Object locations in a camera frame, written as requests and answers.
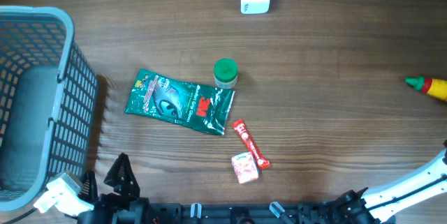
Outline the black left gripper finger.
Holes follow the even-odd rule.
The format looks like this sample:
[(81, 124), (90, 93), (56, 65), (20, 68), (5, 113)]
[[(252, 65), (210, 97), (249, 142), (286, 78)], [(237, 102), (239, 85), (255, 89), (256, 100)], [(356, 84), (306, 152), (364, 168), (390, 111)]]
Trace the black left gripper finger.
[(103, 181), (113, 191), (123, 197), (136, 199), (140, 197), (140, 187), (133, 174), (129, 156), (121, 153), (109, 169)]
[(89, 170), (85, 172), (80, 181), (82, 183), (82, 189), (79, 193), (79, 198), (88, 203), (95, 203), (98, 199), (98, 190), (95, 172)]

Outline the green 3M gloves package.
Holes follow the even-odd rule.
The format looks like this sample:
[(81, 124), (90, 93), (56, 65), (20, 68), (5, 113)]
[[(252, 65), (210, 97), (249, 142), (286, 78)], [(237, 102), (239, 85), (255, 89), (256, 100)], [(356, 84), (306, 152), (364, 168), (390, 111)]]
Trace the green 3M gloves package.
[(142, 68), (125, 113), (223, 135), (234, 95), (231, 89), (179, 81)]

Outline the red small snack box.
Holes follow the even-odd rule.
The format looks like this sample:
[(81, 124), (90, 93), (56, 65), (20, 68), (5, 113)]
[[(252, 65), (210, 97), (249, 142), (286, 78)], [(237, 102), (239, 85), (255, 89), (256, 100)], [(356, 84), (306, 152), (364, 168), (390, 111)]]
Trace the red small snack box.
[(251, 152), (233, 156), (231, 158), (231, 163), (239, 184), (245, 184), (259, 178), (256, 161)]

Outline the red stick sachet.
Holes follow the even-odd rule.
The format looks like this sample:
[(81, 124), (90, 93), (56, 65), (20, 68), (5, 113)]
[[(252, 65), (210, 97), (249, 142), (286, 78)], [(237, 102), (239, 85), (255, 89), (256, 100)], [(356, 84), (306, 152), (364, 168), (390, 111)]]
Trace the red stick sachet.
[(240, 136), (246, 148), (253, 155), (258, 168), (264, 170), (271, 167), (271, 162), (260, 152), (245, 122), (242, 119), (238, 119), (237, 121), (232, 123), (232, 126), (237, 134)]

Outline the green lid jar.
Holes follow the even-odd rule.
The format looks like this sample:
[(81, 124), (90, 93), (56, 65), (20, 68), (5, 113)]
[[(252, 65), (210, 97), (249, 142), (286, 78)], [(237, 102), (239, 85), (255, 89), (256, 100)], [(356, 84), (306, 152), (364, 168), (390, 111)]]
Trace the green lid jar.
[(233, 59), (222, 58), (214, 65), (215, 84), (222, 89), (232, 89), (237, 83), (238, 67)]

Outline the orange sauce bottle green cap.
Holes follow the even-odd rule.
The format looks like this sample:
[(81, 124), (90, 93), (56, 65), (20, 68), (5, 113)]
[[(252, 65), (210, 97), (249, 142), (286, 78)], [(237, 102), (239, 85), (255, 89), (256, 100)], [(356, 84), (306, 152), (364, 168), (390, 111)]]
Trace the orange sauce bottle green cap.
[(407, 77), (405, 82), (414, 90), (446, 101), (447, 98), (447, 82), (445, 80), (435, 79), (431, 77)]

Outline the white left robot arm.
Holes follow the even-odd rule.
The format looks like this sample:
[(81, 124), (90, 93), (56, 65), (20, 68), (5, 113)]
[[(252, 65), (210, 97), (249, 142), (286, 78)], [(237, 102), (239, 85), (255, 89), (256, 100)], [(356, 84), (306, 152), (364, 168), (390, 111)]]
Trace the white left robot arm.
[(121, 153), (109, 169), (103, 183), (113, 192), (98, 193), (95, 173), (85, 172), (80, 181), (78, 197), (93, 205), (75, 217), (78, 224), (159, 224), (159, 217), (150, 207), (149, 199), (140, 197), (140, 187), (131, 169), (129, 157)]

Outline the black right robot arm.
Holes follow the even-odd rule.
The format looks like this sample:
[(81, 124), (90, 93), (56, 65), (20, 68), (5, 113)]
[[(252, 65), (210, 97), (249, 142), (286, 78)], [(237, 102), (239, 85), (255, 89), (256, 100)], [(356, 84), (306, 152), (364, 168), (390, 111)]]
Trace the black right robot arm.
[(343, 223), (385, 223), (396, 213), (446, 192), (446, 150), (389, 184), (349, 191), (333, 212)]

